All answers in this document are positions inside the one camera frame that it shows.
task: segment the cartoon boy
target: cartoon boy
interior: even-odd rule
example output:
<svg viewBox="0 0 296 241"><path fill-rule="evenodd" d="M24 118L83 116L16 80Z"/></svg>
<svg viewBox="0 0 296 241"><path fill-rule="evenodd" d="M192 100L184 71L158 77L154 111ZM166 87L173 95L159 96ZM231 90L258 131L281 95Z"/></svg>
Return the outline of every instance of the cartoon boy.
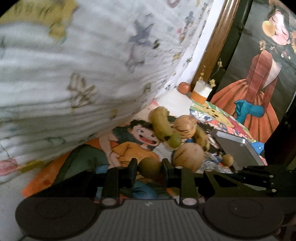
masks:
<svg viewBox="0 0 296 241"><path fill-rule="evenodd" d="M128 126L115 127L109 137L112 153L110 158L117 159L126 167L132 158L138 163L145 157L159 160L152 150L160 144L153 133L152 125L144 120L132 120Z"/></svg>

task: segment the red dress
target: red dress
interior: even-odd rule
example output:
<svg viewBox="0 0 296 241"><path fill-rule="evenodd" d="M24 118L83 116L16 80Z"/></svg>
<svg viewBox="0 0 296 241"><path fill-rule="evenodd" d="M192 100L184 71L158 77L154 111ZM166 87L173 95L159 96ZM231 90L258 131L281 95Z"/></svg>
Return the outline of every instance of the red dress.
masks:
<svg viewBox="0 0 296 241"><path fill-rule="evenodd" d="M235 115L235 101L246 100L253 105L261 105L264 108L262 117L247 115L244 126L248 128L252 137L265 143L271 136L279 121L270 103L277 77L265 88L265 93L261 90L266 83L272 66L272 55L263 50L256 55L246 79L238 80L216 93L211 103L223 109L230 115Z"/></svg>

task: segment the small wooden ball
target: small wooden ball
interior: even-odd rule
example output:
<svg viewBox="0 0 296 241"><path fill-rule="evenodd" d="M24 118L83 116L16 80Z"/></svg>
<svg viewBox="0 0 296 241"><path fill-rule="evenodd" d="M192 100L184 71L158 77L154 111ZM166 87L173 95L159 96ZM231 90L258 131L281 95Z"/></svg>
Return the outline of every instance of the small wooden ball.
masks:
<svg viewBox="0 0 296 241"><path fill-rule="evenodd" d="M161 169L161 162L153 157L145 157L138 164L139 173L149 179L156 178Z"/></svg>
<svg viewBox="0 0 296 241"><path fill-rule="evenodd" d="M186 95L190 91L190 84L187 84L186 82L181 82L178 85L178 91L181 94Z"/></svg>
<svg viewBox="0 0 296 241"><path fill-rule="evenodd" d="M233 156L230 154L226 154L222 157L223 166L230 167L233 165Z"/></svg>

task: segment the white wall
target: white wall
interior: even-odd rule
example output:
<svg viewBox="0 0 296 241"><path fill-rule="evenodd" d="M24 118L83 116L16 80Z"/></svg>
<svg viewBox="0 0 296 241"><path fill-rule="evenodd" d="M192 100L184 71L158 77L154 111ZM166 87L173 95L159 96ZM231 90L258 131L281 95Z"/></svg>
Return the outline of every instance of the white wall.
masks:
<svg viewBox="0 0 296 241"><path fill-rule="evenodd" d="M196 70L200 64L200 61L204 55L204 52L207 48L207 45L211 39L212 33L216 27L216 23L220 16L224 2L224 0L214 0L205 28L202 32L198 44L196 45L192 61L188 64L188 67L182 73L177 84L181 82L191 83L196 73Z"/></svg>

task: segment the banana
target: banana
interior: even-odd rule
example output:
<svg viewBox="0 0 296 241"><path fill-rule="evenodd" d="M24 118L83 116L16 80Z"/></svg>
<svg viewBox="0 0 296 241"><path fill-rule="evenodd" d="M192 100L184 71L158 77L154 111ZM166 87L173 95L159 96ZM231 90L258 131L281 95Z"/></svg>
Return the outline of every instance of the banana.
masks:
<svg viewBox="0 0 296 241"><path fill-rule="evenodd" d="M170 112L165 107L159 106L149 116L155 135L162 141L168 141L173 133L168 121L169 114Z"/></svg>
<svg viewBox="0 0 296 241"><path fill-rule="evenodd" d="M210 143L206 132L199 125L196 126L195 134L193 135L195 143L199 144L203 149L210 148Z"/></svg>

